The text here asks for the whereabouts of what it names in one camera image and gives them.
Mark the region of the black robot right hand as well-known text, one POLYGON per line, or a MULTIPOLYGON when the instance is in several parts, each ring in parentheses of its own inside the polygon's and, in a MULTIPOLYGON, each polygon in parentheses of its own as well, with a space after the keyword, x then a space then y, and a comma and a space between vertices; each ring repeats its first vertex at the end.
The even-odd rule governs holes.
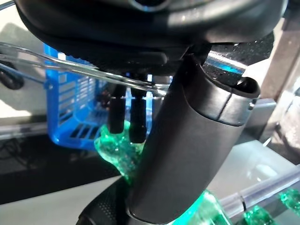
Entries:
POLYGON ((92 200, 78 217, 78 225, 137 225, 127 214, 126 198, 129 185, 119 178, 92 200))

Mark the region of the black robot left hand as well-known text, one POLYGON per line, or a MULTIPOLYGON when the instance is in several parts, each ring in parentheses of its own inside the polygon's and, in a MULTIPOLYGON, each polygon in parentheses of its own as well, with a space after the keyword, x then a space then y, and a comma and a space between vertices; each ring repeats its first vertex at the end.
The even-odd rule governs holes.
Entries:
POLYGON ((213 45, 270 34, 286 0, 18 0, 25 26, 49 46, 99 70, 142 81, 172 75, 149 135, 131 106, 131 140, 145 141, 130 188, 117 184, 124 221, 167 224, 214 178, 259 96, 257 82, 227 84, 203 70, 213 45))

